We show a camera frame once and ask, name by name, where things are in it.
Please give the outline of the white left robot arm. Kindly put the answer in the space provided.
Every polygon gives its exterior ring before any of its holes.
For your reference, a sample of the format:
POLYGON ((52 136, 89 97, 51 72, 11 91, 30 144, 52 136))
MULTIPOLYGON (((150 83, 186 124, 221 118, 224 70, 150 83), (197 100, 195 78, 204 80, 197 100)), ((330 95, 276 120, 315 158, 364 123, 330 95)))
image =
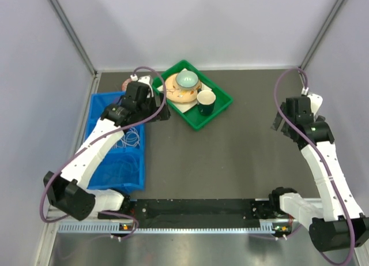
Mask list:
POLYGON ((170 118, 166 94, 166 89, 155 94, 150 82, 132 75, 126 92, 104 109, 78 151, 59 170, 44 176, 41 203, 48 200, 66 216, 79 221, 93 212, 112 212, 119 218, 126 217, 131 205, 124 193, 111 188, 89 190, 88 185, 106 154, 126 131, 146 122, 170 118))

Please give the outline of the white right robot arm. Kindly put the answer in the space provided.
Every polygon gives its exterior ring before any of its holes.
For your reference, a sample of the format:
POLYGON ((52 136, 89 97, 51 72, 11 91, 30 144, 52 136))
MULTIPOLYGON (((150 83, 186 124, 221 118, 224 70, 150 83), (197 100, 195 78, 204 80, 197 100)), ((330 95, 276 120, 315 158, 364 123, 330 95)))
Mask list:
POLYGON ((322 206, 310 204, 292 188, 279 187, 269 195, 269 211, 278 218, 285 214, 295 218, 320 252, 358 248, 368 241, 368 217, 348 187, 333 133, 325 118, 317 115, 322 101, 321 96, 303 88, 301 96, 282 102, 272 125, 297 144, 322 206))

